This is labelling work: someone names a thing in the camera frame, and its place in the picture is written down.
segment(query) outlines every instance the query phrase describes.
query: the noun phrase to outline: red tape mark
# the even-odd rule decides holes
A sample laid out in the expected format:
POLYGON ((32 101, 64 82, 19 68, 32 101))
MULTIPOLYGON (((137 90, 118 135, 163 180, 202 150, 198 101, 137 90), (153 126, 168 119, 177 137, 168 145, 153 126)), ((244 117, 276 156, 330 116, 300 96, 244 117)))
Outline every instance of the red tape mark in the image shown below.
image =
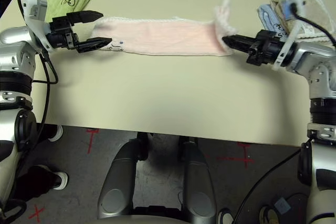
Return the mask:
POLYGON ((37 223, 40 223, 39 213, 43 212, 45 209, 44 209, 44 207, 42 207, 40 210, 38 210, 36 205, 34 205, 34 207, 35 207, 35 213, 33 215, 29 216, 28 219, 32 219, 36 216, 37 223))
MULTIPOLYGON (((238 144, 238 146, 240 146, 244 149, 244 159, 248 160, 246 148, 250 147, 250 145, 249 144, 243 144, 243 143, 240 143, 240 142, 238 142, 237 144, 238 144)), ((248 163, 247 161, 244 161, 245 169, 247 169, 247 163, 248 163)))
POLYGON ((88 154, 90 154, 91 152, 91 147, 92 147, 92 141, 93 141, 93 135, 96 133, 99 133, 99 129, 95 129, 95 130, 86 130, 86 132, 91 133, 90 136, 90 143, 89 143, 89 148, 88 148, 88 154))
POLYGON ((233 160, 233 161, 243 161, 244 163, 254 163, 254 160, 251 158, 242 158, 242 157, 216 157, 217 160, 233 160))
POLYGON ((246 148, 249 147, 249 144, 237 143, 238 146, 243 147, 244 149, 244 157, 216 157, 217 160, 231 160, 231 161, 242 161, 244 162, 245 169, 247 169, 248 163, 254 163, 254 160, 247 157, 247 150, 246 148))

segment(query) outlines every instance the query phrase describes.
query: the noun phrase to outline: white table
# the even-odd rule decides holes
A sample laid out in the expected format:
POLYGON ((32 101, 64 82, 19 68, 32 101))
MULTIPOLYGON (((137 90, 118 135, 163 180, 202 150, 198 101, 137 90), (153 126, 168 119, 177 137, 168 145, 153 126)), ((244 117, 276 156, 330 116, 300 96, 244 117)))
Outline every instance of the white table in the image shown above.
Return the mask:
MULTIPOLYGON (((86 9, 105 17, 211 20, 222 0, 91 0, 86 9)), ((256 9, 269 0, 232 0, 230 23, 255 36, 256 9)), ((336 18, 334 0, 324 0, 336 18)), ((16 0, 0 30, 24 25, 16 0)), ((77 24, 81 40, 94 24, 77 24)), ((299 146, 309 122, 303 77, 228 57, 157 57, 122 52, 78 54, 59 50, 51 58, 60 82, 51 88, 47 123, 146 131, 254 143, 299 146)), ((40 64, 35 78, 43 78, 40 64)), ((46 87, 34 84, 34 113, 41 120, 46 87)))

